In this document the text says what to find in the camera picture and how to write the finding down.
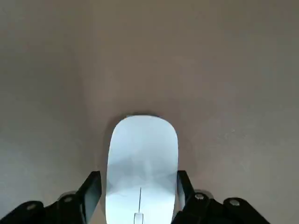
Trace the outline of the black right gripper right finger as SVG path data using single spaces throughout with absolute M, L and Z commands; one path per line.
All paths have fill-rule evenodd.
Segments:
M 268 224 L 251 204 L 238 197 L 222 203 L 203 192 L 196 192 L 186 171 L 177 172 L 177 193 L 181 210 L 173 224 Z

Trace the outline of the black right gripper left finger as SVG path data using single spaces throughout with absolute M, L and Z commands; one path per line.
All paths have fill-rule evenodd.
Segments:
M 27 201 L 0 219 L 2 224 L 87 224 L 102 193 L 100 171 L 93 171 L 77 191 L 62 194 L 54 203 Z

